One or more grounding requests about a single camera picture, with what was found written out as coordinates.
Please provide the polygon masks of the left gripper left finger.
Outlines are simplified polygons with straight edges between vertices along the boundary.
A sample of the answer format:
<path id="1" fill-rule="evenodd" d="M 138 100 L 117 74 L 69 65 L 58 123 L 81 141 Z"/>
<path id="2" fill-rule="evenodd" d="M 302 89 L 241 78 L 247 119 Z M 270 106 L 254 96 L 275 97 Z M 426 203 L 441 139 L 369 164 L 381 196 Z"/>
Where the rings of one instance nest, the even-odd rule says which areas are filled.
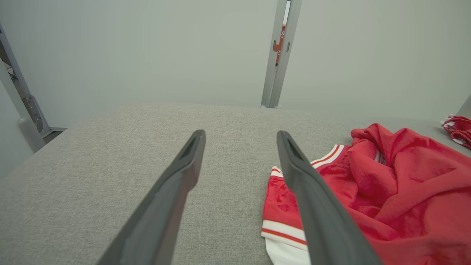
<path id="1" fill-rule="evenodd" d="M 171 265 L 187 195 L 199 179 L 205 143 L 205 131 L 194 131 L 98 265 Z"/>

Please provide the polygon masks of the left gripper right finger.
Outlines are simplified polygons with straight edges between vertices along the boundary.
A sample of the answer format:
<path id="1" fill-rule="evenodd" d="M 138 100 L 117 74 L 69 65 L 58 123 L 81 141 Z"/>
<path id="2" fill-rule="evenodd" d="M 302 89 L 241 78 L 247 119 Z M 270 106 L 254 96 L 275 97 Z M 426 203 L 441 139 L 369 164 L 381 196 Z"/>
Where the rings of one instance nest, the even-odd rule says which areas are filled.
<path id="1" fill-rule="evenodd" d="M 276 135 L 284 181 L 294 193 L 313 265 L 383 265 L 372 245 L 287 131 Z"/>

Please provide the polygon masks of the red white lettered jersey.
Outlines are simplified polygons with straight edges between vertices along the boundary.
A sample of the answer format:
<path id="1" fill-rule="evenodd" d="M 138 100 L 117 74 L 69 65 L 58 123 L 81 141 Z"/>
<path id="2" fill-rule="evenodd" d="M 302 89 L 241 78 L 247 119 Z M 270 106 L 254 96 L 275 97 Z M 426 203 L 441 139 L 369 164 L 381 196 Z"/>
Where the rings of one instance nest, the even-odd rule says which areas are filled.
<path id="1" fill-rule="evenodd" d="M 383 265 L 471 265 L 471 158 L 408 128 L 372 124 L 309 161 Z M 266 190 L 261 236 L 273 265 L 313 265 L 281 167 Z"/>

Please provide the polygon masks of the red shorts with white trim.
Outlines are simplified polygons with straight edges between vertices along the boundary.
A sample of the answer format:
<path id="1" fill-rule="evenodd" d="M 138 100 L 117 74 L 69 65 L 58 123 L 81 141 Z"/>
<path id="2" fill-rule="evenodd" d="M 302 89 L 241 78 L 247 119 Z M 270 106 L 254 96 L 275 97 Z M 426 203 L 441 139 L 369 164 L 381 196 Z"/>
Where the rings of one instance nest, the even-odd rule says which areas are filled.
<path id="1" fill-rule="evenodd" d="M 464 116 L 449 114 L 440 125 L 452 141 L 471 150 L 471 120 Z"/>

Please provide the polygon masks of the red sign white characters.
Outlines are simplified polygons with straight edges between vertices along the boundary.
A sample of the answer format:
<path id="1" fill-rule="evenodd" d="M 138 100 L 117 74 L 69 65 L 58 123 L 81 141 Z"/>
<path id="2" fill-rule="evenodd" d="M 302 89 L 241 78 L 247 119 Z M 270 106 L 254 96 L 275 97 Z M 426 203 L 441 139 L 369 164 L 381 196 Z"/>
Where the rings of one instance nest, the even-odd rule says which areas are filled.
<path id="1" fill-rule="evenodd" d="M 279 59 L 280 59 L 280 55 L 281 55 L 281 48 L 282 48 L 282 45 L 283 45 L 283 42 L 284 42 L 285 30 L 286 30 L 286 24 L 283 24 L 283 27 L 281 29 L 281 35 L 280 35 L 279 43 L 276 44 L 276 46 L 275 46 L 276 51 L 277 51 L 276 66 L 279 63 Z"/>

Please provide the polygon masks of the grey metal partition post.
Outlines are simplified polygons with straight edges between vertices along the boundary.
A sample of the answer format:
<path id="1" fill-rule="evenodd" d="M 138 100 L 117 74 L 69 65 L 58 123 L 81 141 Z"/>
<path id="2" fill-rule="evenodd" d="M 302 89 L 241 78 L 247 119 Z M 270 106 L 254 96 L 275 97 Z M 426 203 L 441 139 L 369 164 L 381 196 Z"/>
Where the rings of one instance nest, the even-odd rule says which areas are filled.
<path id="1" fill-rule="evenodd" d="M 269 59 L 261 98 L 262 108 L 279 109 L 281 90 L 293 49 L 294 37 L 301 13 L 303 0 L 276 0 L 276 11 L 269 47 Z M 279 63 L 276 66 L 277 50 L 281 29 L 286 24 L 284 42 Z"/>
<path id="2" fill-rule="evenodd" d="M 1 23 L 0 79 L 5 82 L 5 89 L 19 113 L 19 130 L 34 153 L 66 130 L 49 126 L 37 99 L 31 94 Z"/>

